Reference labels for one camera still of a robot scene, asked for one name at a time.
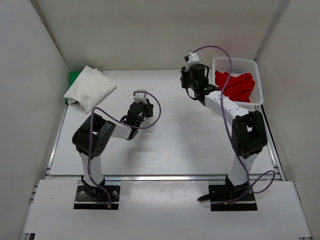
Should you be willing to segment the red t shirt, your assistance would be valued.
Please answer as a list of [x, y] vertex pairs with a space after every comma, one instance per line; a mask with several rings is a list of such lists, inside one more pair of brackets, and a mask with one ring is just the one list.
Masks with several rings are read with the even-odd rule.
[[[228, 77], [228, 72], [215, 72], [215, 83], [220, 91], [223, 89]], [[237, 77], [231, 76], [223, 94], [232, 101], [250, 103], [250, 95], [254, 87], [255, 81], [252, 75], [250, 73], [244, 73]]]

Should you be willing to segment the white t shirt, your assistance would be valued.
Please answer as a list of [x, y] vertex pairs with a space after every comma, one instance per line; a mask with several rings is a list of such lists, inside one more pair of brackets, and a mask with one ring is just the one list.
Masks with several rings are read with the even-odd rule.
[[86, 65], [63, 97], [68, 104], [78, 102], [81, 111], [87, 114], [116, 87], [102, 71]]

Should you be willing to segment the green t shirt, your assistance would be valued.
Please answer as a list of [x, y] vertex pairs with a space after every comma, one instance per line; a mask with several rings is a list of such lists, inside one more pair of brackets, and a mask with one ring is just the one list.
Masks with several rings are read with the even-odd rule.
[[76, 81], [77, 77], [80, 75], [82, 71], [77, 70], [77, 71], [70, 71], [69, 72], [69, 85], [68, 89], [73, 85], [73, 83]]

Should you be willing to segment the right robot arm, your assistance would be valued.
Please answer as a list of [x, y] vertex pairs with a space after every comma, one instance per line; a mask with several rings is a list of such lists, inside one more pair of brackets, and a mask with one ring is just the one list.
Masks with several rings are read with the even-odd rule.
[[240, 107], [218, 87], [209, 84], [208, 66], [195, 63], [190, 67], [183, 66], [180, 72], [182, 88], [194, 92], [192, 100], [199, 101], [223, 118], [235, 155], [225, 184], [219, 190], [199, 197], [198, 201], [213, 200], [216, 204], [236, 201], [252, 191], [249, 173], [256, 157], [268, 143], [262, 114]]

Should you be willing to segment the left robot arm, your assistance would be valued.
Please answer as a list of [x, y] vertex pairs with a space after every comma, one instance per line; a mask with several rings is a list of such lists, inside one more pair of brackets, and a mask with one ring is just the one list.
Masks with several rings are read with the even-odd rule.
[[134, 101], [127, 114], [116, 124], [92, 113], [72, 137], [83, 167], [81, 177], [85, 193], [95, 201], [110, 197], [106, 193], [105, 178], [101, 168], [101, 154], [110, 138], [130, 141], [139, 132], [142, 123], [153, 117], [154, 105], [149, 99]]

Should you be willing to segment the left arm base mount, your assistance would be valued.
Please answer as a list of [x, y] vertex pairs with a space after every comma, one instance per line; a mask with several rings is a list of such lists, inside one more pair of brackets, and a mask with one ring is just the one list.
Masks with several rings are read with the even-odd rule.
[[121, 186], [112, 183], [105, 185], [106, 192], [99, 187], [87, 186], [85, 181], [78, 181], [74, 197], [73, 208], [75, 210], [118, 210]]

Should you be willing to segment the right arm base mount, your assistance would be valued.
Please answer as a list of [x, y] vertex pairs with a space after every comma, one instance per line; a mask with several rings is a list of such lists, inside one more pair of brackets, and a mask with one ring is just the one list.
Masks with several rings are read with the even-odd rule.
[[255, 195], [249, 183], [233, 186], [228, 177], [224, 184], [210, 184], [208, 193], [200, 196], [198, 202], [209, 201], [212, 212], [257, 211]]

